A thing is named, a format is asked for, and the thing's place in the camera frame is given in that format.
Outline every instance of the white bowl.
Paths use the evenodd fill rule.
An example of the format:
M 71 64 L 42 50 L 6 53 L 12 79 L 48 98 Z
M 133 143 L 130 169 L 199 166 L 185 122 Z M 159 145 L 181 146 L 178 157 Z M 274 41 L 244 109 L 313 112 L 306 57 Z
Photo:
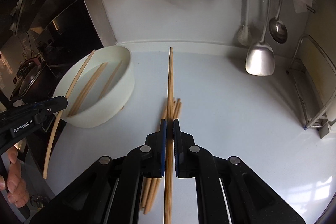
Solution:
M 56 87 L 53 95 L 54 97 L 65 96 L 73 78 L 75 78 L 75 75 L 86 58 L 87 56 L 78 61 L 63 76 Z M 105 95 L 99 100 L 98 98 L 100 93 L 120 61 L 122 61 L 122 63 L 117 70 L 117 73 L 113 77 Z M 101 73 L 90 92 L 87 94 L 77 114 L 68 117 L 68 112 L 79 93 L 97 68 L 104 62 L 108 62 L 106 68 Z M 101 48 L 93 54 L 89 63 L 82 72 L 70 97 L 68 98 L 68 107 L 63 111 L 61 119 L 76 127 L 96 127 L 111 119 L 123 108 L 133 92 L 134 84 L 134 71 L 130 51 L 121 46 Z

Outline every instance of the metal frame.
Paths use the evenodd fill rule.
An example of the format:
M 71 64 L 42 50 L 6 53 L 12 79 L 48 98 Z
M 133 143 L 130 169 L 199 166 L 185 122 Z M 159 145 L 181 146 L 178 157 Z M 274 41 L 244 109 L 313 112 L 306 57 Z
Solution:
M 333 70 L 333 72 L 335 74 L 335 77 L 336 77 L 336 67 L 335 67 L 334 63 L 330 60 L 329 56 L 321 48 L 321 46 L 310 35 L 305 34 L 305 33 L 303 35 L 301 35 L 300 38 L 299 38 L 299 42 L 298 42 L 298 45 L 296 47 L 295 53 L 293 55 L 292 61 L 291 61 L 290 65 L 289 65 L 289 67 L 287 69 L 288 73 L 291 72 L 291 67 L 292 67 L 292 65 L 293 65 L 293 63 L 295 61 L 296 55 L 298 53 L 298 50 L 299 50 L 300 46 L 302 45 L 302 42 L 304 41 L 304 39 L 308 39 L 310 42 L 313 43 L 313 45 L 318 49 L 318 51 L 322 54 L 322 56 L 324 57 L 324 59 L 327 61 L 327 63 L 329 64 L 329 66 Z M 336 86 L 335 86 L 335 89 L 334 89 L 332 95 L 330 96 L 330 98 L 328 99 L 328 101 L 325 103 L 325 105 L 322 107 L 322 109 L 315 115 L 315 117 L 313 119 L 311 119 L 309 121 L 308 117 L 307 117 L 307 110 L 306 110 L 306 107 L 305 107 L 305 103 L 304 103 L 303 99 L 301 98 L 301 96 L 299 94 L 300 102 L 301 102 L 301 105 L 302 105 L 302 110 L 303 110 L 304 117 L 305 117 L 305 120 L 306 120 L 306 125 L 303 127 L 305 130 L 307 128 L 310 128 L 310 127 L 314 127 L 314 128 L 321 128 L 322 127 L 322 124 L 320 124 L 320 125 L 317 124 L 316 125 L 315 123 L 317 122 L 318 119 L 322 118 L 323 114 L 328 110 L 328 108 L 330 107 L 331 103 L 334 101 L 335 97 L 336 97 Z

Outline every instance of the silver screw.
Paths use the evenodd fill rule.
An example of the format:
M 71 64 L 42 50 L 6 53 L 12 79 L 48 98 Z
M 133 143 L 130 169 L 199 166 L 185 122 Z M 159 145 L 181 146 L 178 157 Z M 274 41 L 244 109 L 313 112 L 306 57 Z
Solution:
M 100 163 L 100 164 L 108 164 L 109 162 L 110 162 L 110 158 L 109 158 L 109 157 L 106 157 L 106 156 L 101 157 L 101 158 L 99 159 L 99 163 Z
M 234 165 L 238 165 L 238 164 L 240 164 L 240 159 L 238 157 L 231 157 L 230 158 L 230 163 L 232 163 Z
M 200 151 L 200 148 L 197 145 L 192 145 L 191 147 L 189 147 L 189 150 L 191 152 L 197 153 Z
M 141 152 L 144 152 L 144 153 L 147 153 L 151 150 L 151 147 L 148 146 L 148 145 L 143 145 L 142 147 L 140 147 L 140 151 Z

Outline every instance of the fingernail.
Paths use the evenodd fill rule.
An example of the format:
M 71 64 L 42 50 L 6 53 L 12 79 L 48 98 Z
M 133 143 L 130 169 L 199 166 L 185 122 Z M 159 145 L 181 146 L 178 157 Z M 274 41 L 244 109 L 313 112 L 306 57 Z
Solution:
M 12 157 L 12 159 L 14 160 L 13 163 L 16 163 L 16 154 L 15 154 L 14 152 L 11 153 L 11 157 Z
M 6 188 L 5 180 L 2 176 L 0 176 L 0 189 L 5 189 L 5 188 Z
M 8 182 L 7 187 L 8 187 L 8 191 L 10 191 L 11 193 L 14 193 L 16 189 L 16 185 L 14 184 L 14 182 L 12 181 Z
M 10 204 L 13 204 L 15 202 L 15 199 L 14 199 L 14 197 L 12 195 L 8 196 L 8 202 Z

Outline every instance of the cutting board rack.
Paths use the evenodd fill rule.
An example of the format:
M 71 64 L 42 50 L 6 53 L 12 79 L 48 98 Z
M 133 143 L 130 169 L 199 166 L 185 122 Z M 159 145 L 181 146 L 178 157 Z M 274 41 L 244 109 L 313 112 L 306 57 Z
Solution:
M 336 77 L 336 67 L 334 63 L 330 60 L 329 56 L 320 47 L 320 45 L 308 34 L 303 34 L 299 38 L 299 42 L 293 55 L 292 61 L 286 72 L 292 77 L 295 83 L 296 91 L 300 98 L 303 114 L 306 121 L 306 124 L 303 128 L 305 130 L 308 128 L 316 128 L 319 130 L 320 137 L 323 138 L 330 132 L 330 127 L 336 122 L 328 121 L 326 115 L 326 111 L 331 106 L 332 102 L 336 97 L 336 86 L 330 98 L 326 101 L 325 104 L 323 104 L 308 70 L 305 68 L 303 62 L 297 57 L 299 49 L 306 39 L 309 40 L 321 53 Z

